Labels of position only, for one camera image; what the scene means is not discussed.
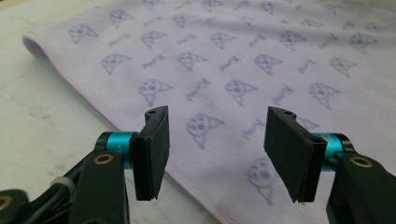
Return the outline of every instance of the gray cable tie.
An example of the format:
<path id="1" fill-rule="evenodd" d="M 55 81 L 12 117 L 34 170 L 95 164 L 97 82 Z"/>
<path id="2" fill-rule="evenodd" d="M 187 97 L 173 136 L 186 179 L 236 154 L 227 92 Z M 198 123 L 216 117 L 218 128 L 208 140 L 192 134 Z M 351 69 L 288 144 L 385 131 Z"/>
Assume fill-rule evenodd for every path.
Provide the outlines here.
<path id="1" fill-rule="evenodd" d="M 62 184 L 64 186 L 66 186 L 69 189 L 69 193 L 70 193 L 70 200 L 73 199 L 75 193 L 76 193 L 76 185 L 73 182 L 73 180 L 71 180 L 70 178 L 67 178 L 65 176 L 58 176 L 56 177 L 54 180 L 52 180 L 52 182 L 50 182 L 51 185 L 54 184 Z"/>

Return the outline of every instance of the towel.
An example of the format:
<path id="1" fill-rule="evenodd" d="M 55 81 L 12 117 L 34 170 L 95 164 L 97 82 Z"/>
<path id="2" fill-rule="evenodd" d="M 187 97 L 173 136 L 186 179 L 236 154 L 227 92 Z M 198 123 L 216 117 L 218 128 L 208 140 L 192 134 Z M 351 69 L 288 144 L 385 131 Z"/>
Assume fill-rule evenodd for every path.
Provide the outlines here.
<path id="1" fill-rule="evenodd" d="M 333 173 L 291 202 L 263 149 L 267 106 L 396 174 L 395 21 L 349 1 L 117 0 L 23 43 L 122 131 L 169 105 L 166 173 L 222 223 L 326 223 Z"/>

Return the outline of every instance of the patterned fabric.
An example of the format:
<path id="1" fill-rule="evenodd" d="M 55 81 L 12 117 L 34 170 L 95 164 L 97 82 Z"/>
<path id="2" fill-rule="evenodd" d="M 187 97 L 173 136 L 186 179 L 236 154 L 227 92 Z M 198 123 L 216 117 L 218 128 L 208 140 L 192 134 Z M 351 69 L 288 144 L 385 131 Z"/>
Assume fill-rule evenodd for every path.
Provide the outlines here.
<path id="1" fill-rule="evenodd" d="M 167 173 L 221 222 L 326 223 L 333 174 L 291 203 L 262 148 L 267 106 L 395 174 L 395 21 L 330 0 L 120 0 L 24 43 L 121 130 L 169 105 Z"/>

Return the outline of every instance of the brass screw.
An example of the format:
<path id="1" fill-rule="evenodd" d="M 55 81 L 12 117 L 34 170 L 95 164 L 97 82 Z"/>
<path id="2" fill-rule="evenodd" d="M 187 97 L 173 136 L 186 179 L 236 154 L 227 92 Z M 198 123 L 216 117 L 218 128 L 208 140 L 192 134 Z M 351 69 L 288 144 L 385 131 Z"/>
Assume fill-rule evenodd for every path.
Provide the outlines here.
<path id="1" fill-rule="evenodd" d="M 7 208 L 12 202 L 12 197 L 8 195 L 0 196 L 0 211 Z"/>
<path id="2" fill-rule="evenodd" d="M 371 168 L 373 167 L 373 164 L 370 161 L 367 161 L 366 159 L 362 157 L 351 157 L 349 160 L 354 163 L 355 165 L 358 165 L 360 167 L 364 168 Z"/>
<path id="3" fill-rule="evenodd" d="M 95 163 L 97 165 L 103 165 L 103 164 L 111 162 L 112 160 L 113 160 L 113 155 L 103 154 L 103 155 L 97 156 L 93 160 L 93 163 Z"/>

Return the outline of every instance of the table surface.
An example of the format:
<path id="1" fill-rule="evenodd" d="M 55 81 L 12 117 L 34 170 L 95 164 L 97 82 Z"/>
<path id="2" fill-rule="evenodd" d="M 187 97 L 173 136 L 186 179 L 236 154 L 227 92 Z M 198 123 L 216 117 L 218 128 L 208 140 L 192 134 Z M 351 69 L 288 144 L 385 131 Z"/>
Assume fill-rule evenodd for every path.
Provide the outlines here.
<path id="1" fill-rule="evenodd" d="M 113 131 L 21 41 L 30 30 L 105 2 L 108 0 L 0 3 L 0 190 L 24 189 L 30 200 L 35 199 L 53 179 L 88 154 L 102 132 Z M 133 174 L 126 171 L 125 176 L 132 223 L 218 223 L 167 179 L 158 201 L 136 201 Z"/>

